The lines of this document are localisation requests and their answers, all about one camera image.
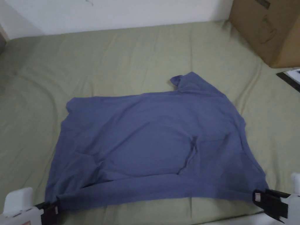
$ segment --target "cardboard box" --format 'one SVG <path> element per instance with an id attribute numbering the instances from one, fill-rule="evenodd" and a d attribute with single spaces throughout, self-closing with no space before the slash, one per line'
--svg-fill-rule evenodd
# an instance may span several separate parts
<path id="1" fill-rule="evenodd" d="M 270 67 L 300 67 L 300 0 L 234 0 L 229 19 Z"/>

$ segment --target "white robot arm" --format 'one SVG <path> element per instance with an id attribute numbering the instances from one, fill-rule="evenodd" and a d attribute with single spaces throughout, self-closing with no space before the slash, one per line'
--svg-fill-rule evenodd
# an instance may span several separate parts
<path id="1" fill-rule="evenodd" d="M 253 203 L 268 216 L 288 225 L 300 224 L 300 174 L 293 173 L 294 193 L 255 190 Z M 0 225 L 54 225 L 60 215 L 59 202 L 32 205 L 32 188 L 9 193 L 5 199 Z M 218 224 L 232 224 L 224 221 Z"/>

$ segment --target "white paper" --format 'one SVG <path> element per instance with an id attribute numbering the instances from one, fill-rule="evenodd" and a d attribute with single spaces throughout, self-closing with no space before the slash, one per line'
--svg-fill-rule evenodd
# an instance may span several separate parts
<path id="1" fill-rule="evenodd" d="M 287 71 L 286 74 L 300 84 L 300 69 Z"/>

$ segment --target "blue cloth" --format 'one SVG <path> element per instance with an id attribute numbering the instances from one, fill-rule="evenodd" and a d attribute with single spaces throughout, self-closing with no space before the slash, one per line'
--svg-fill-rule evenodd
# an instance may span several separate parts
<path id="1" fill-rule="evenodd" d="M 208 197 L 251 201 L 265 190 L 245 121 L 227 97 L 191 72 L 176 91 L 73 98 L 46 201 L 88 209 L 142 200 Z"/>

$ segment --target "mattress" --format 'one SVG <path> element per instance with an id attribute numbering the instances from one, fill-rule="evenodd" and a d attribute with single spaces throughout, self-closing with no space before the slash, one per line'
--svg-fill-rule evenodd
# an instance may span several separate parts
<path id="1" fill-rule="evenodd" d="M 44 201 L 71 98 L 170 91 L 169 79 L 190 71 L 233 102 L 270 188 L 290 193 L 290 174 L 300 172 L 300 93 L 276 76 L 285 70 L 264 64 L 228 21 L 11 40 L 0 55 L 0 203 L 23 187 L 34 189 L 34 203 Z M 259 210 L 239 201 L 162 199 L 67 212 L 61 220 L 184 225 Z"/>

